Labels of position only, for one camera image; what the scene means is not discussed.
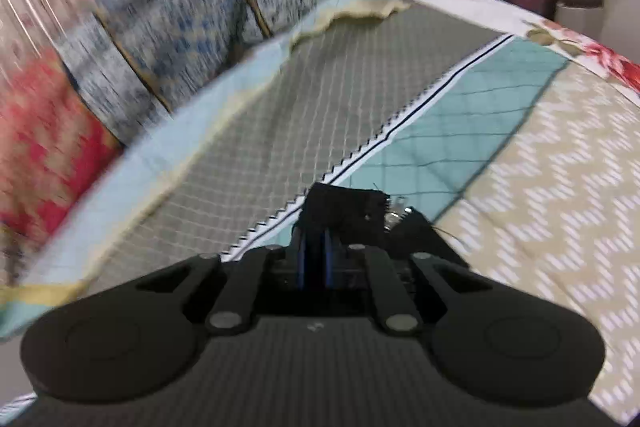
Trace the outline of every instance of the gray checkered fabric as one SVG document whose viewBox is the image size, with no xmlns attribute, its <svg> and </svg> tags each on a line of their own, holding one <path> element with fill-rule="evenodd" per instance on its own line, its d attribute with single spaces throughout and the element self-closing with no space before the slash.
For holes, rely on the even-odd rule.
<svg viewBox="0 0 640 427">
<path fill-rule="evenodd" d="M 114 248 L 90 291 L 196 253 L 227 250 L 496 37 L 413 6 L 384 21 L 343 19 L 305 39 L 270 89 Z"/>
</svg>

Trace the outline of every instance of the teal fabric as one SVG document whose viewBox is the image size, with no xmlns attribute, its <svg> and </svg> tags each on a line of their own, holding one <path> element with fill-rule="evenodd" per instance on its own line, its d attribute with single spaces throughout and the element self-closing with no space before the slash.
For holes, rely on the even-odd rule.
<svg viewBox="0 0 640 427">
<path fill-rule="evenodd" d="M 341 181 L 404 196 L 435 221 L 511 139 L 567 59 L 514 39 L 476 64 L 393 141 Z M 260 244 L 288 245 L 291 225 Z"/>
</svg>

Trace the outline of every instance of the ribbed black surface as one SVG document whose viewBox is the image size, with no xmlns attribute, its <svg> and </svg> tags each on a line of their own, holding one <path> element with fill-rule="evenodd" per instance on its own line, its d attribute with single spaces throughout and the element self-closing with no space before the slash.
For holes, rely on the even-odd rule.
<svg viewBox="0 0 640 427">
<path fill-rule="evenodd" d="M 107 406 L 39 399 L 15 427 L 611 427 L 588 400 L 510 409 L 444 380 L 418 343 L 367 319 L 266 318 L 208 344 L 180 380 Z"/>
</svg>

